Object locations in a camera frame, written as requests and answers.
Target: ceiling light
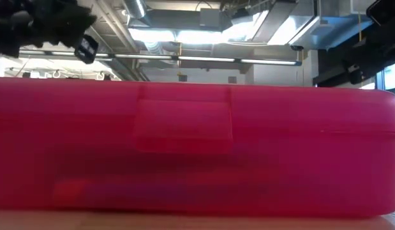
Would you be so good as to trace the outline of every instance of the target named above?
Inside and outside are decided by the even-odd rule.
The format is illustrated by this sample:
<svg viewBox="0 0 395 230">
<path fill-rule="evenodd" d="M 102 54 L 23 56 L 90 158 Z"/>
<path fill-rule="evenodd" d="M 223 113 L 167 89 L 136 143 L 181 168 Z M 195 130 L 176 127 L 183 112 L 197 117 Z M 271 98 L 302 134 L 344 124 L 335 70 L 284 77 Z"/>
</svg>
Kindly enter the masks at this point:
<svg viewBox="0 0 395 230">
<path fill-rule="evenodd" d="M 52 55 L 58 55 L 58 56 L 74 56 L 75 54 L 73 52 L 52 52 Z"/>
<path fill-rule="evenodd" d="M 132 58 L 132 59 L 157 59 L 157 60 L 171 60 L 171 56 L 164 55 L 144 55 L 144 54 L 116 54 L 116 58 Z"/>
<path fill-rule="evenodd" d="M 37 50 L 20 50 L 20 54 L 25 55 L 42 55 L 45 54 L 44 51 L 37 51 Z"/>
<path fill-rule="evenodd" d="M 264 23 L 265 19 L 267 18 L 269 11 L 263 11 L 262 13 L 260 13 L 260 15 L 258 16 L 257 20 L 254 19 L 255 23 L 254 26 L 251 28 L 251 30 L 249 31 L 249 33 L 246 36 L 246 41 L 251 40 L 254 38 L 254 36 L 256 35 L 256 33 L 258 32 L 258 30 L 260 29 L 261 25 Z"/>
<path fill-rule="evenodd" d="M 179 56 L 179 60 L 234 62 L 234 58 L 222 58 L 222 57 L 187 57 L 187 56 Z"/>
<path fill-rule="evenodd" d="M 296 61 L 277 61 L 277 60 L 261 60 L 261 59 L 242 59 L 241 63 L 250 64 L 268 64 L 268 65 L 296 65 Z"/>
<path fill-rule="evenodd" d="M 221 32 L 180 31 L 177 41 L 185 44 L 217 44 L 222 42 Z"/>
<path fill-rule="evenodd" d="M 289 16 L 284 23 L 274 33 L 272 38 L 267 42 L 268 45 L 285 45 L 296 34 L 297 25 L 293 17 Z"/>
<path fill-rule="evenodd" d="M 169 30 L 129 29 L 132 38 L 142 42 L 172 42 L 174 34 Z"/>
<path fill-rule="evenodd" d="M 109 55 L 108 54 L 96 54 L 96 57 L 97 58 L 107 58 L 107 57 L 109 57 Z"/>
<path fill-rule="evenodd" d="M 298 39 L 300 39 L 304 34 L 310 30 L 317 22 L 319 22 L 320 17 L 317 16 L 315 17 L 303 30 L 301 30 L 299 33 L 297 33 L 292 40 L 289 41 L 288 44 L 292 45 L 294 44 Z"/>
</svg>

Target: translucent pink container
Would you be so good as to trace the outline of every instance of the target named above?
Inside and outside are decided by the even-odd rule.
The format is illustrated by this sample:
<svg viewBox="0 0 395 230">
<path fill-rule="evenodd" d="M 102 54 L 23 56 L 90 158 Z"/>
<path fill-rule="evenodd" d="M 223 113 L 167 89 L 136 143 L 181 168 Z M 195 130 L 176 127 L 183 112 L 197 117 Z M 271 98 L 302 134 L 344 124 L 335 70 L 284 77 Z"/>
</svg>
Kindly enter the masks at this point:
<svg viewBox="0 0 395 230">
<path fill-rule="evenodd" d="M 0 78 L 0 208 L 395 210 L 395 95 Z"/>
</svg>

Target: black object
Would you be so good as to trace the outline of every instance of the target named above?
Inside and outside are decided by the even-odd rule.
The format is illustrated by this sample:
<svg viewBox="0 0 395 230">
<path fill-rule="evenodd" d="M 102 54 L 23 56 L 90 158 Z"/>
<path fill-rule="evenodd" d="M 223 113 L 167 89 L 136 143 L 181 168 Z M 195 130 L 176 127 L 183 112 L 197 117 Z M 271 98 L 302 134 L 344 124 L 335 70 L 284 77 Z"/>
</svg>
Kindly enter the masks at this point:
<svg viewBox="0 0 395 230">
<path fill-rule="evenodd" d="M 22 78 L 30 78 L 31 77 L 31 72 L 24 72 L 21 77 Z"/>
<path fill-rule="evenodd" d="M 178 75 L 179 76 L 179 82 L 187 82 L 187 75 Z"/>
<path fill-rule="evenodd" d="M 104 81 L 111 81 L 112 79 L 111 79 L 111 77 L 110 77 L 110 74 L 109 74 L 109 73 L 106 73 L 106 74 L 103 76 L 103 80 L 104 80 Z"/>
<path fill-rule="evenodd" d="M 367 9 L 366 14 L 379 26 L 384 25 L 395 17 L 395 0 L 378 0 Z"/>
<path fill-rule="evenodd" d="M 84 33 L 95 21 L 91 9 L 76 0 L 0 0 L 0 53 L 18 58 L 22 46 L 61 42 L 83 52 L 77 55 L 83 62 L 92 63 L 98 43 Z M 91 47 L 83 48 L 83 39 Z"/>
<path fill-rule="evenodd" d="M 366 12 L 375 23 L 363 41 L 342 54 L 340 70 L 315 77 L 318 87 L 359 84 L 395 63 L 395 0 L 377 0 Z"/>
<path fill-rule="evenodd" d="M 245 8 L 239 8 L 237 12 L 232 16 L 232 19 L 239 19 L 241 17 L 247 17 L 250 13 Z"/>
<path fill-rule="evenodd" d="M 91 36 L 85 34 L 80 39 L 78 47 L 75 48 L 74 54 L 85 64 L 91 64 L 95 61 L 98 47 L 98 42 L 96 42 Z"/>
<path fill-rule="evenodd" d="M 304 50 L 304 47 L 302 47 L 300 45 L 291 45 L 291 49 L 293 51 L 302 51 L 302 50 Z"/>
</svg>

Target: wall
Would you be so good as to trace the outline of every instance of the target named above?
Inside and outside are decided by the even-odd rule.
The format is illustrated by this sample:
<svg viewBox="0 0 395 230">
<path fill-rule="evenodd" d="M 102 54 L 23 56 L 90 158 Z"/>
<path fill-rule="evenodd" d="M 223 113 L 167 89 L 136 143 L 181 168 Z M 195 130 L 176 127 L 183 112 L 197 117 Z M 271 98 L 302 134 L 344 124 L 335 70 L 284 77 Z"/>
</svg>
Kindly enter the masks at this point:
<svg viewBox="0 0 395 230">
<path fill-rule="evenodd" d="M 269 86 L 312 86 L 318 75 L 318 52 L 311 50 L 302 66 L 253 65 L 254 84 Z"/>
<path fill-rule="evenodd" d="M 239 70 L 209 70 L 196 68 L 143 68 L 146 76 L 153 82 L 179 82 L 177 73 L 188 76 L 188 82 L 228 84 L 228 77 L 237 77 L 238 84 L 245 84 L 245 75 Z"/>
</svg>

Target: exposed pipe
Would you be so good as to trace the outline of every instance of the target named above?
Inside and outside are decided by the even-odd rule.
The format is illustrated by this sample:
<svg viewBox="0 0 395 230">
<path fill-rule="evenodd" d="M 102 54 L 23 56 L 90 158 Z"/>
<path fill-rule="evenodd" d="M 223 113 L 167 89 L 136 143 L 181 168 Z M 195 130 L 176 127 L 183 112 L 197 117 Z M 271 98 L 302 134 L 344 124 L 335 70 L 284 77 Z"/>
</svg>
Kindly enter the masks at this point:
<svg viewBox="0 0 395 230">
<path fill-rule="evenodd" d="M 147 7 L 144 0 L 123 0 L 125 10 L 133 19 L 145 17 Z"/>
<path fill-rule="evenodd" d="M 163 47 L 160 42 L 144 42 L 147 51 L 151 54 L 163 55 Z"/>
</svg>

